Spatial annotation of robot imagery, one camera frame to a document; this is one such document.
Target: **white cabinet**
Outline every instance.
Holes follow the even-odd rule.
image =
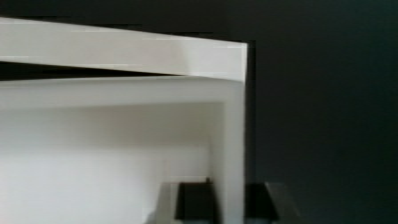
[[[0,21],[0,60],[185,75],[0,82],[0,221],[180,223],[178,183],[210,178],[244,224],[246,44]]]

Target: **black object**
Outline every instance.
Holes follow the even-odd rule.
[[[246,218],[280,220],[276,206],[264,183],[246,186]]]
[[[177,219],[219,223],[219,206],[212,182],[182,183],[178,188]]]

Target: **dark background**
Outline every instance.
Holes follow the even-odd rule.
[[[288,184],[310,223],[397,223],[397,0],[2,0],[0,14],[251,42],[248,180]]]

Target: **white wall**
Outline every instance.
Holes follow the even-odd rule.
[[[212,105],[4,110],[0,222],[169,223],[168,183],[210,175]]]

